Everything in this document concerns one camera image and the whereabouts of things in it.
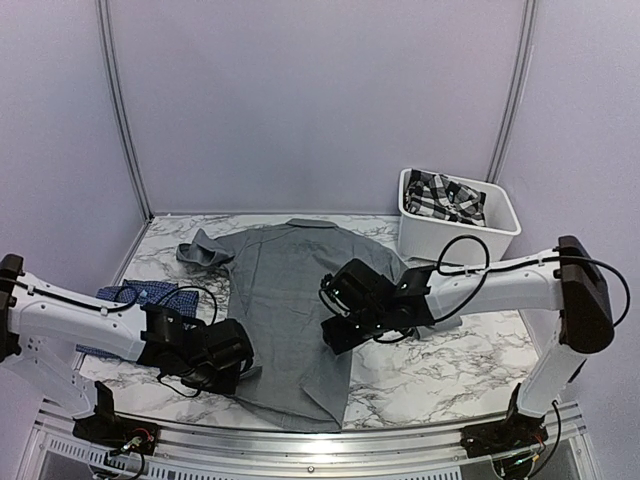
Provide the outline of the aluminium front frame rail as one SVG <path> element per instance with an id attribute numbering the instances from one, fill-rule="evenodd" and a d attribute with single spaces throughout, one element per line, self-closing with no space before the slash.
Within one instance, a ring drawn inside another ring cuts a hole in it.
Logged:
<path id="1" fill-rule="evenodd" d="M 158 420 L 147 479 L 493 479 L 513 453 L 471 458 L 461 444 L 474 419 L 339 434 L 233 429 Z M 106 448 L 72 435 L 54 402 L 42 403 L 17 478 L 88 478 L 96 469 L 134 474 L 133 460 L 105 464 Z"/>

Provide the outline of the grey long sleeve shirt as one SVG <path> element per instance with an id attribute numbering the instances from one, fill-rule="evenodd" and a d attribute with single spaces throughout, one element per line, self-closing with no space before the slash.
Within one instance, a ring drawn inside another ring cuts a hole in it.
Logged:
<path id="1" fill-rule="evenodd" d="M 389 425 L 378 390 L 351 388 L 352 355 L 335 355 L 322 339 L 329 310 L 320 280 L 352 258 L 398 281 L 406 264 L 391 249 L 385 216 L 292 218 L 214 237 L 199 229 L 176 248 L 179 262 L 229 280 L 228 314 L 247 330 L 256 365 L 235 399 L 285 430 L 337 432 Z"/>

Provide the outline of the white plastic bin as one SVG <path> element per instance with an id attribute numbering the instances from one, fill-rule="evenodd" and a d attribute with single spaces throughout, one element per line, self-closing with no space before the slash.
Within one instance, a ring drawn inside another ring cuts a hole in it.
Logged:
<path id="1" fill-rule="evenodd" d="M 398 210 L 400 212 L 397 253 L 404 259 L 435 261 L 446 244 L 460 235 L 474 235 L 487 245 L 490 259 L 502 259 L 512 240 L 522 227 L 506 191 L 495 184 L 454 177 L 464 185 L 486 194 L 484 227 L 459 222 L 433 219 L 412 214 L 404 208 L 404 193 L 409 184 L 411 170 L 403 169 L 399 176 Z"/>

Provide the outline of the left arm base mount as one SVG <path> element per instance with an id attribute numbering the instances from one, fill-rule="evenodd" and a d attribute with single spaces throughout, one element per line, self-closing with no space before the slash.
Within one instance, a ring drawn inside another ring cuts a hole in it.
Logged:
<path id="1" fill-rule="evenodd" d="M 112 391 L 100 381 L 96 381 L 94 386 L 97 397 L 92 414 L 74 420 L 73 436 L 120 453 L 136 451 L 152 455 L 158 441 L 159 426 L 117 415 Z"/>

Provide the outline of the black white plaid shirt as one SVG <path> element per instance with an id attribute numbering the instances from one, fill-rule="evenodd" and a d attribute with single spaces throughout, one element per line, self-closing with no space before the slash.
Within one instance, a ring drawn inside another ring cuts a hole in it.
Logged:
<path id="1" fill-rule="evenodd" d="M 451 177 L 412 169 L 403 194 L 406 212 L 454 223 L 486 227 L 486 193 Z"/>

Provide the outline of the right aluminium wall post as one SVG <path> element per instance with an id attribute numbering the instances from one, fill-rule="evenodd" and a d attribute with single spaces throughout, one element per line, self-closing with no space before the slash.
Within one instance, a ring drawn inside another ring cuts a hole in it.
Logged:
<path id="1" fill-rule="evenodd" d="M 519 40 L 517 43 L 516 57 L 507 92 L 507 99 L 494 144 L 491 161 L 486 174 L 486 181 L 488 183 L 499 182 L 501 172 L 508 156 L 511 136 L 515 126 L 518 110 L 524 96 L 532 52 L 534 49 L 538 4 L 539 2 L 536 0 L 526 0 L 523 3 Z"/>

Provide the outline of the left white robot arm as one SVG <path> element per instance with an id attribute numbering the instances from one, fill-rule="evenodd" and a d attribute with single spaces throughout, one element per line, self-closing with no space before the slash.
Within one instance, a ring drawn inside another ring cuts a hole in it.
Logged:
<path id="1" fill-rule="evenodd" d="M 45 344 L 59 339 L 102 350 L 197 392 L 235 393 L 253 366 L 244 327 L 185 318 L 162 304 L 116 303 L 65 290 L 29 274 L 24 260 L 1 260 L 1 365 L 37 387 L 106 445 L 125 438 L 110 390 L 75 372 Z"/>

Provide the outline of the left aluminium wall post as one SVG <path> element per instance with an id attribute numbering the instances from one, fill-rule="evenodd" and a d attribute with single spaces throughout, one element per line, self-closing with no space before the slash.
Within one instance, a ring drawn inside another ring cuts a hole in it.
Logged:
<path id="1" fill-rule="evenodd" d="M 96 14 L 98 34 L 101 42 L 108 90 L 114 111 L 114 119 L 118 136 L 124 153 L 126 167 L 140 214 L 146 223 L 153 220 L 154 214 L 144 185 L 141 167 L 138 161 L 134 137 L 127 115 L 126 103 L 122 89 L 121 76 L 117 59 L 115 31 L 109 1 L 97 0 Z"/>

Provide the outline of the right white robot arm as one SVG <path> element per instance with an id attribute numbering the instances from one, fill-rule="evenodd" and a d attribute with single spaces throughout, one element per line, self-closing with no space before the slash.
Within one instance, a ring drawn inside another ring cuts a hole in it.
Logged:
<path id="1" fill-rule="evenodd" d="M 391 331 L 432 327 L 454 316 L 506 310 L 555 311 L 559 321 L 532 372 L 517 387 L 495 438 L 515 448 L 534 431 L 552 401 L 586 359 L 615 335 L 602 263 L 574 236 L 551 250 L 465 267 L 414 267 L 391 280 L 359 259 L 326 275 L 319 297 L 332 312 L 323 340 L 342 354 Z"/>

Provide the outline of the aluminium wall post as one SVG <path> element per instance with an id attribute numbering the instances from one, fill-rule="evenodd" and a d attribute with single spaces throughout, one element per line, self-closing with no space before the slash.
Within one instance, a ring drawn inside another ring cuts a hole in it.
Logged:
<path id="1" fill-rule="evenodd" d="M 134 137 L 127 115 L 126 103 L 122 89 L 121 76 L 117 59 L 115 31 L 109 1 L 97 0 L 96 14 L 98 34 L 101 42 L 108 90 L 114 111 L 114 119 L 118 136 L 124 153 L 126 167 L 140 214 L 146 223 L 153 220 L 154 214 L 144 185 L 141 167 L 138 161 Z"/>
<path id="2" fill-rule="evenodd" d="M 511 136 L 515 126 L 518 110 L 524 96 L 532 52 L 534 49 L 538 4 L 539 2 L 536 0 L 526 0 L 523 3 L 519 40 L 517 43 L 516 57 L 507 92 L 507 99 L 494 144 L 491 161 L 486 174 L 486 181 L 488 183 L 499 182 L 501 172 L 508 156 Z"/>

